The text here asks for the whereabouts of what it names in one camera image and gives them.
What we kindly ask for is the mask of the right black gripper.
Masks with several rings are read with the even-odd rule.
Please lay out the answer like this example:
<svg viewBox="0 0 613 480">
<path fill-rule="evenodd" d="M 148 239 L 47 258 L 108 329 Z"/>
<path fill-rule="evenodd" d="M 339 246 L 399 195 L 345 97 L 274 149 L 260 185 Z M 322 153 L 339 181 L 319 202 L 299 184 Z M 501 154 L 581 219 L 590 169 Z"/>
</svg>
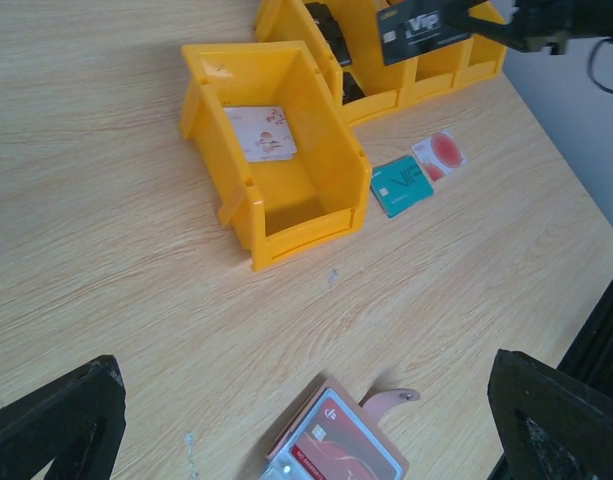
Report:
<svg viewBox="0 0 613 480">
<path fill-rule="evenodd" d="M 549 48 L 566 52 L 573 39 L 613 39 L 613 1 L 516 1 L 508 23 L 472 16 L 483 1 L 448 1 L 441 10 L 444 24 L 477 34 L 519 52 Z"/>
</svg>

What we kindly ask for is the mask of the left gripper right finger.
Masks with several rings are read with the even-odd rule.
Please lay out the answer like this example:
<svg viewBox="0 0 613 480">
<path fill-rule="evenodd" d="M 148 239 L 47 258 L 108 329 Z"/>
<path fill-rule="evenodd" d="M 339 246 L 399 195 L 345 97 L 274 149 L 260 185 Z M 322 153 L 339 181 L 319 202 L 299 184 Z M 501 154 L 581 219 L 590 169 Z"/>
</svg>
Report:
<svg viewBox="0 0 613 480">
<path fill-rule="evenodd" d="M 613 479 L 613 398 L 499 350 L 487 397 L 515 479 Z"/>
</svg>

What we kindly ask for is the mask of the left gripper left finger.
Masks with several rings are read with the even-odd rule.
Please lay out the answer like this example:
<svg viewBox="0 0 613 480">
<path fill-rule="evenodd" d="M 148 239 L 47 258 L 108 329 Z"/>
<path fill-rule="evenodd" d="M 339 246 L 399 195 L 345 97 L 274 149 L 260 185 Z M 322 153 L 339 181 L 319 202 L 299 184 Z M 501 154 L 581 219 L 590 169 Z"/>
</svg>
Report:
<svg viewBox="0 0 613 480">
<path fill-rule="evenodd" d="M 108 479 L 126 428 L 116 358 L 101 355 L 0 409 L 0 479 Z"/>
</svg>

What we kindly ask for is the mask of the black VIP card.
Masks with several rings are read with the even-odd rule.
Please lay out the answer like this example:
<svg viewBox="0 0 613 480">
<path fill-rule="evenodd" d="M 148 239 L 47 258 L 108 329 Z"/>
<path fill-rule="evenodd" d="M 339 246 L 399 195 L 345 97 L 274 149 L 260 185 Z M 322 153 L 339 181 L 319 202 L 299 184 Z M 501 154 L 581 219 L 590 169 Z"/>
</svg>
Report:
<svg viewBox="0 0 613 480">
<path fill-rule="evenodd" d="M 465 1 L 391 1 L 377 11 L 382 59 L 386 66 L 469 39 L 472 34 L 447 22 L 452 13 L 464 13 Z"/>
</svg>

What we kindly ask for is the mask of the white card with red circles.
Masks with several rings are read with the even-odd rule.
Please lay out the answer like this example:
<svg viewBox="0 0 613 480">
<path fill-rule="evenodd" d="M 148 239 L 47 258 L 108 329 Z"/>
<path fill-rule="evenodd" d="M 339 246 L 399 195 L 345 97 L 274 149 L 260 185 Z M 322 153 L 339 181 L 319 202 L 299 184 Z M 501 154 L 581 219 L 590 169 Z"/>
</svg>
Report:
<svg viewBox="0 0 613 480">
<path fill-rule="evenodd" d="M 433 182 L 467 163 L 466 156 L 447 130 L 413 144 L 411 150 L 418 164 Z"/>
</svg>

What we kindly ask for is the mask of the teal card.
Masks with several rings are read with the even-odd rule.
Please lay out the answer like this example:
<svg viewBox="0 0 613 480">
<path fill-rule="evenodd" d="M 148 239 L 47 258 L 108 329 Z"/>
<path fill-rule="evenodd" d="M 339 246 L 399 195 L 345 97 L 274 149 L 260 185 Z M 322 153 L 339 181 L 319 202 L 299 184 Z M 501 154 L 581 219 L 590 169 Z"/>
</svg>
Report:
<svg viewBox="0 0 613 480">
<path fill-rule="evenodd" d="M 431 183 L 410 155 L 375 167 L 370 187 L 388 218 L 396 217 L 434 194 Z"/>
</svg>

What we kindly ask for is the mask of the yellow bin with blue cards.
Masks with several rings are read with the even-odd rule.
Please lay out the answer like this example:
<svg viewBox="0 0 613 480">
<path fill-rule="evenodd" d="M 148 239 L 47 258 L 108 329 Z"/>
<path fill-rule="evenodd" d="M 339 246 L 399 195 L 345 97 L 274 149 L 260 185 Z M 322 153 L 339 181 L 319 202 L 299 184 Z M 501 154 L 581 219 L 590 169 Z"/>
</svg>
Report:
<svg viewBox="0 0 613 480">
<path fill-rule="evenodd" d="M 503 24 L 504 19 L 490 1 L 469 12 L 472 17 Z M 502 70 L 506 47 L 481 35 L 472 34 L 463 43 L 463 58 L 455 77 L 456 87 L 466 87 L 497 76 Z"/>
</svg>

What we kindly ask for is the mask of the yellow bin with red cards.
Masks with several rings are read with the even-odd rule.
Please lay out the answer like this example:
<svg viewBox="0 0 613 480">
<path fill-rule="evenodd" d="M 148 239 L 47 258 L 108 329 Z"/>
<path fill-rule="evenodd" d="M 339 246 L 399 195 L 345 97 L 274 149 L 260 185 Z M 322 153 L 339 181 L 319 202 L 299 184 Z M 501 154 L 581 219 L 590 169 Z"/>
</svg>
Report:
<svg viewBox="0 0 613 480">
<path fill-rule="evenodd" d="M 446 96 L 457 90 L 468 67 L 473 42 L 470 38 L 417 57 L 413 82 L 407 92 L 407 105 Z"/>
</svg>

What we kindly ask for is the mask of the yellow bin with black cards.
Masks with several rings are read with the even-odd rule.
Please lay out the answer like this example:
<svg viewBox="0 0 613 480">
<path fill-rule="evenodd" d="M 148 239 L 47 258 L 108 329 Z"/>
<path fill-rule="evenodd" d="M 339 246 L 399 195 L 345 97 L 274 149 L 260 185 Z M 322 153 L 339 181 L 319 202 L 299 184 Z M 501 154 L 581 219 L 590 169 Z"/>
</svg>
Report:
<svg viewBox="0 0 613 480">
<path fill-rule="evenodd" d="M 328 1 L 339 23 L 352 64 L 342 67 L 335 59 L 305 3 L 299 0 L 265 0 L 260 4 L 254 33 L 261 42 L 302 41 L 322 71 L 334 102 L 352 126 L 407 107 L 407 92 L 413 82 L 416 58 L 386 66 L 377 30 L 377 11 L 384 1 Z M 343 72 L 350 72 L 365 97 L 342 104 Z"/>
</svg>

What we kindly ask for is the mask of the black card stack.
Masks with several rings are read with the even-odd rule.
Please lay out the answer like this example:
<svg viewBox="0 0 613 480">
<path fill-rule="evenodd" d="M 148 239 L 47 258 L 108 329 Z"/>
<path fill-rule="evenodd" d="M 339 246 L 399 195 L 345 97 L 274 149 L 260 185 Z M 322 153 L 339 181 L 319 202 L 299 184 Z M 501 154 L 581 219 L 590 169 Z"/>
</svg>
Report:
<svg viewBox="0 0 613 480">
<path fill-rule="evenodd" d="M 327 4 L 319 2 L 306 3 L 305 7 L 329 45 L 335 59 L 342 67 L 352 64 L 352 58 L 347 47 L 339 23 L 335 20 Z"/>
<path fill-rule="evenodd" d="M 342 104 L 346 105 L 351 102 L 360 100 L 365 97 L 365 94 L 354 76 L 348 72 L 343 72 L 343 97 Z"/>
</svg>

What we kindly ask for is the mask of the red VIP card in holder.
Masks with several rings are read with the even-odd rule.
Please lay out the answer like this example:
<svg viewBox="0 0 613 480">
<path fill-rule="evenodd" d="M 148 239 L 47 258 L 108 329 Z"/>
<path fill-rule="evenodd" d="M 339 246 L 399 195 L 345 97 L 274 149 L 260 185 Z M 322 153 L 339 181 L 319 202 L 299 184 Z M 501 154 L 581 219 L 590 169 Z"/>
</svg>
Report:
<svg viewBox="0 0 613 480">
<path fill-rule="evenodd" d="M 339 395 L 327 391 L 291 441 L 291 456 L 314 479 L 400 479 L 402 468 Z"/>
</svg>

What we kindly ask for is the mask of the yellow bin with beige cards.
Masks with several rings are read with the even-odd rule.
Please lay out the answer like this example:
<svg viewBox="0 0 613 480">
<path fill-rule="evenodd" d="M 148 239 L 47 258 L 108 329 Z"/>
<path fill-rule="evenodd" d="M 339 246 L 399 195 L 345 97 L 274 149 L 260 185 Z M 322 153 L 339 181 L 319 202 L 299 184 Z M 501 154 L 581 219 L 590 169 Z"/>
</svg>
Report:
<svg viewBox="0 0 613 480">
<path fill-rule="evenodd" d="M 180 131 L 260 271 L 359 231 L 371 165 L 301 41 L 188 44 Z"/>
</svg>

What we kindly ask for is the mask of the beige card stack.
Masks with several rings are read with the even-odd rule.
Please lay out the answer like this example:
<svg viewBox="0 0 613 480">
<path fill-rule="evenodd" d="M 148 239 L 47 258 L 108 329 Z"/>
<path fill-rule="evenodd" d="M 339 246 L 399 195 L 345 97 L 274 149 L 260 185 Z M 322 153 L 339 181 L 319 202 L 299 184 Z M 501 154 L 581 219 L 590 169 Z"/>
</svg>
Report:
<svg viewBox="0 0 613 480">
<path fill-rule="evenodd" d="M 246 160 L 250 163 L 291 160 L 297 147 L 280 106 L 224 109 Z"/>
</svg>

